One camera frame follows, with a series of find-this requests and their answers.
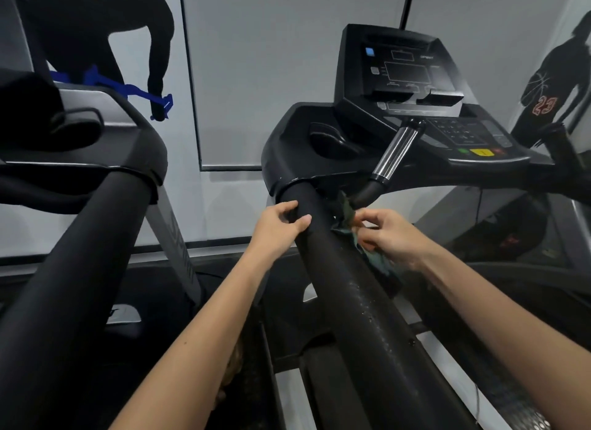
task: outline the forearm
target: forearm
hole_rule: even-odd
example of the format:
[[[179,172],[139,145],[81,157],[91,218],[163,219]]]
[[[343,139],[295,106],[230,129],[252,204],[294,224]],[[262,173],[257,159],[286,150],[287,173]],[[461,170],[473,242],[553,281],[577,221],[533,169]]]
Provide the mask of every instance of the forearm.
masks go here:
[[[111,430],[205,427],[228,359],[270,266],[247,250],[146,376]]]
[[[591,354],[519,306],[443,248],[421,271],[558,429],[588,428]]]

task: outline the silhouette figure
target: silhouette figure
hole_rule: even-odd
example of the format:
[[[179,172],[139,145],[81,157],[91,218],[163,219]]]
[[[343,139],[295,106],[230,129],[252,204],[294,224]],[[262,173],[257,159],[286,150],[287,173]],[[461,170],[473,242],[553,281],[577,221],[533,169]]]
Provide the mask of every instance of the silhouette figure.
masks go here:
[[[589,90],[591,56],[586,42],[591,34],[591,11],[588,11],[574,28],[572,37],[553,48],[542,65],[531,76],[521,104],[525,107],[513,127],[513,137],[525,147],[533,147],[539,141],[538,130],[554,121],[557,111],[573,89],[578,92],[572,103],[560,115],[564,121],[581,103]]]
[[[162,97],[174,34],[173,15],[166,0],[27,0],[27,3],[47,60],[57,72],[67,74],[72,83],[83,83],[85,71],[96,66],[100,75],[124,84],[109,45],[109,35],[147,26],[152,39],[148,92]],[[164,120],[164,106],[150,103],[153,118]]]

